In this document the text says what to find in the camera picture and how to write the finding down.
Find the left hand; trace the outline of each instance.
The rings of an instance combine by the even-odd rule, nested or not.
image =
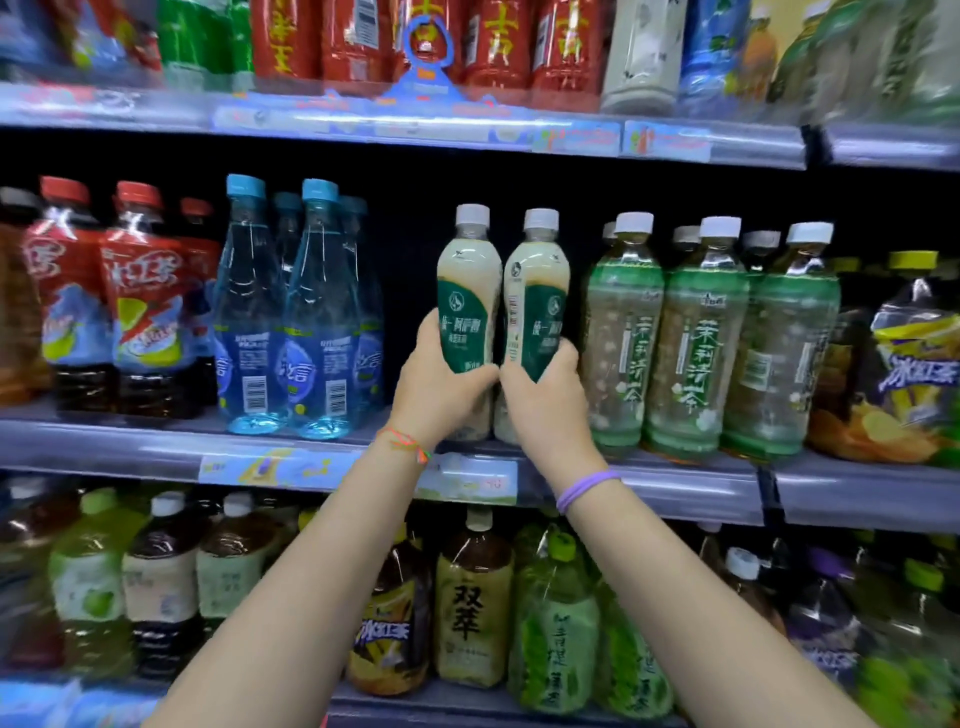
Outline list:
[[[433,451],[467,418],[477,399],[499,379],[500,368],[485,364],[454,374],[440,344],[437,309],[426,315],[417,332],[417,347],[400,370],[389,427],[415,438]]]

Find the milk tea bottle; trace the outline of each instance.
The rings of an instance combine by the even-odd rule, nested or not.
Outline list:
[[[487,239],[490,208],[457,207],[457,231],[437,262],[437,306],[444,358],[457,374],[493,361],[493,332],[503,264]],[[485,440],[490,435],[491,394],[474,404],[451,440]]]
[[[528,209],[523,221],[526,240],[507,258],[503,302],[507,307],[507,347],[504,361],[519,362],[537,381],[560,345],[564,327],[570,264],[557,245],[560,213]],[[516,433],[500,392],[493,413],[493,434],[516,445]]]

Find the red bottle cap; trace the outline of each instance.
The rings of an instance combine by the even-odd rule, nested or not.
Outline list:
[[[86,185],[63,177],[41,177],[40,194],[45,200],[70,200],[84,206],[90,204],[90,190]]]
[[[210,217],[213,214],[213,205],[196,197],[184,197],[180,200],[180,213],[191,217]]]
[[[163,209],[163,200],[160,191],[152,184],[143,182],[118,182],[117,197],[123,203],[136,203]]]

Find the white bottle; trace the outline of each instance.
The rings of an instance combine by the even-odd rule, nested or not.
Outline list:
[[[487,239],[490,208],[457,207],[457,232],[437,262],[437,306],[444,358],[457,374],[493,361],[493,332],[500,303],[503,264]],[[473,406],[451,440],[486,440],[490,436],[491,394]]]
[[[680,84],[686,0],[617,0],[600,110],[666,114]]]
[[[507,258],[503,276],[503,303],[507,307],[503,358],[519,362],[537,381],[560,346],[570,264],[556,243],[560,229],[557,210],[528,209],[523,229],[526,239]],[[517,444],[503,392],[493,413],[493,434],[505,443]]]

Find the hand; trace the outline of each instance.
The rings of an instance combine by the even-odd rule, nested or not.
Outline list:
[[[432,451],[467,418],[480,395],[499,377],[496,364],[454,374],[440,345],[437,309],[426,315],[417,332],[417,347],[400,370],[388,426],[415,438]]]
[[[587,422],[587,395],[577,376],[576,347],[564,338],[534,382],[517,362],[500,367],[500,386],[516,437],[559,496],[577,480],[606,469]]]

